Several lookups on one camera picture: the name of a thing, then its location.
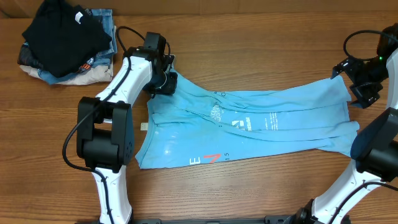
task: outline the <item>wooden table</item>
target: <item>wooden table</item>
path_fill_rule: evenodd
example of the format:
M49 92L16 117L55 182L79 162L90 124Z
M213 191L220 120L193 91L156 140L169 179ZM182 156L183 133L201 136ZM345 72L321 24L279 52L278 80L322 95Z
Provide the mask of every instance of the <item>wooden table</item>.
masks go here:
M177 70L207 90L283 90L327 78L345 58L342 43L360 29L381 30L398 21L394 12L319 12L223 16L115 17L118 26L142 34L159 32L177 56ZM91 174L68 167L61 147L76 123L82 96L95 96L107 83L48 86L23 73L17 56L30 19L0 20L0 223L73 223L100 215ZM141 45L122 31L125 46ZM349 44L353 54L375 54L378 36ZM114 72L121 66L115 57ZM351 82L344 75L348 85ZM350 107L361 127L384 111L386 93L372 107ZM135 151L146 133L145 94L133 108ZM76 155L75 138L68 156ZM242 218L292 214L322 194L349 158L318 150L178 169L127 167L129 201L136 218ZM378 189L357 205L354 223L394 223L398 195Z

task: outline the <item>stack of folded clothes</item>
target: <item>stack of folded clothes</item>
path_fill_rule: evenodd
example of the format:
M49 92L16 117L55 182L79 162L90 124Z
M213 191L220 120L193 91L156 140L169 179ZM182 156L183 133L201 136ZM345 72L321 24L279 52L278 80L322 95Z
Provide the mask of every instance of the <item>stack of folded clothes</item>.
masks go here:
M111 9L83 9L64 0L45 0L22 33L26 42L18 64L50 85L109 82L117 53L115 31Z

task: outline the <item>white cloth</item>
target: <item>white cloth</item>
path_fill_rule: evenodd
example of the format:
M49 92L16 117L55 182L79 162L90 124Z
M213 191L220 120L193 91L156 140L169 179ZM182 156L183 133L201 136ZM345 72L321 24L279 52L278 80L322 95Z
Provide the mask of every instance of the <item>white cloth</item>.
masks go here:
M25 66L25 65L20 65L19 67L22 69L22 71L26 72L28 75L41 79L37 72L37 68L32 68L30 66ZM95 68L91 68L75 76L74 78L56 84L89 85L96 82L110 82L112 78L113 78L113 61L111 60L111 64L109 66L98 65Z

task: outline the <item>folded blue cloth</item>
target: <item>folded blue cloth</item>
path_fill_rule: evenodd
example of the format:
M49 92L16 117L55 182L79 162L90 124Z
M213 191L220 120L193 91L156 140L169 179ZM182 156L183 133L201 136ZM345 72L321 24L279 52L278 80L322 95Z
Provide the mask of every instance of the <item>folded blue cloth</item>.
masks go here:
M173 96L148 102L141 169L172 168L307 149L349 155L359 129L341 77L283 91L206 91L180 74Z
M109 66L111 64L111 57L118 52L115 38L114 21L112 17L112 9L86 9L86 12L92 16L98 16L103 25L104 31L112 37L112 41L109 43L109 49L98 52L95 58L92 59L93 62L87 64L91 65L91 67L93 68L97 67L98 65ZM54 77L50 72L42 69L38 69L37 73L41 79L43 79L50 85L67 81L78 75L78 73L69 73L64 77L57 78Z

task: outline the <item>brown table surface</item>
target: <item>brown table surface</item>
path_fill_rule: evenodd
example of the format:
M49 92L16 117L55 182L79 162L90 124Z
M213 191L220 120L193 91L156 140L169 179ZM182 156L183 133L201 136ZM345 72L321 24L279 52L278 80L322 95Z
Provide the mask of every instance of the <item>brown table surface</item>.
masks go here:
M283 90L331 75L345 58L342 43L360 29L381 30L398 21L395 12L320 12L223 16L115 17L118 26L142 34L159 32L177 56L177 70L207 90ZM68 167L61 146L76 123L82 96L95 96L107 83L49 86L22 72L17 63L30 19L0 20L0 223L73 223L95 220L100 205L91 174ZM123 30L125 46L141 45ZM359 56L375 54L376 35L350 43ZM114 72L121 66L121 48ZM345 82L350 81L344 75ZM366 110L350 106L361 127L383 110L382 98ZM133 108L135 151L146 133L148 97ZM76 155L75 138L68 147ZM192 219L264 217L295 213L321 195L349 158L319 150L178 169L127 167L127 191L135 218ZM398 195L377 189L350 215L354 223L394 223Z

